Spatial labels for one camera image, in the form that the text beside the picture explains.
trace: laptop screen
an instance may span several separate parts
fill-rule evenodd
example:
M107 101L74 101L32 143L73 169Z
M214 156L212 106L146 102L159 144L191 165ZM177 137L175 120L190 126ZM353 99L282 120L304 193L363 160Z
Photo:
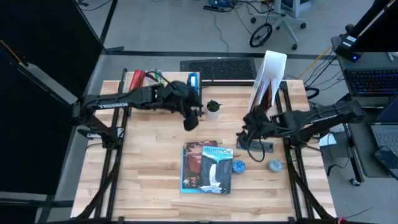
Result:
M377 117L380 123L398 123L398 95L395 95Z

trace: blue ball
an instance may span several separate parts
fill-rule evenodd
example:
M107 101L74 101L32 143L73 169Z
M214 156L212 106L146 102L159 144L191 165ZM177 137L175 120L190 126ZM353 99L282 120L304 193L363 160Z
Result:
M246 165L242 160L236 160L232 164L232 171L237 174L241 174L246 169Z
M269 161L269 169L273 172L279 172L283 168L282 162L279 159L271 159Z

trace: yellow cable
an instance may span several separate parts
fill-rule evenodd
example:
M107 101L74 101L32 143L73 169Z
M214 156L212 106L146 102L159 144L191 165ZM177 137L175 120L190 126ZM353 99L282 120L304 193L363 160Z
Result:
M313 62L310 66L308 66L303 73L301 73L301 75L299 75L297 77L297 79L301 79L301 77L303 77L303 75L305 74L305 72L307 72L313 65L315 65L315 63L322 57L324 56L329 50L331 49L331 46L328 47L322 54L320 54Z
M19 63L21 63L24 66L24 63L22 62L22 60L19 59L19 57L11 50L11 48L3 40L0 40L0 43L2 43L4 46L6 46L8 51L10 51L10 53L19 61Z

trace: laptop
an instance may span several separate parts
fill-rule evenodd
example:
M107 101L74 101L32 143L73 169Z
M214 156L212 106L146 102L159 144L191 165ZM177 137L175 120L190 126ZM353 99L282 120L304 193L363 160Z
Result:
M394 96L371 125L379 150L376 159L398 180L398 95Z

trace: wooden tabletop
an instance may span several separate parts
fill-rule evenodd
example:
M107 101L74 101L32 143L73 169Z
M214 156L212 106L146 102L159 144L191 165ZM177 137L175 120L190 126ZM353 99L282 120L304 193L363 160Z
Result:
M169 80L185 81L188 73L170 72L164 75ZM132 73L127 73L127 79L131 76ZM118 83L104 81L101 94L116 92ZM293 110L308 110L303 82L289 80L287 85ZM253 161L246 151L235 147L236 133L241 131L242 118L248 112L251 91L251 86L204 88L203 104L210 100L221 103L220 116L215 121L207 121L206 116L202 116L198 127L189 132L184 130L183 117L178 113L133 109L127 122L113 220L119 216L124 216L126 220L164 221L287 221L287 217L294 217L282 140L267 139L274 143L274 153L266 154L263 162ZM113 110L101 110L96 115L109 126L112 113ZM269 115L273 113L276 113L276 106L268 112ZM183 144L202 140L217 140L219 146L234 149L234 158L246 163L243 174L233 174L229 195L180 193ZM315 141L309 145L319 147ZM302 156L310 190L329 214L335 216L320 151L303 149ZM87 149L72 217L81 213L97 192L104 157L105 149L101 146ZM280 159L284 169L271 172L267 168L270 159ZM302 194L300 198L306 217Z

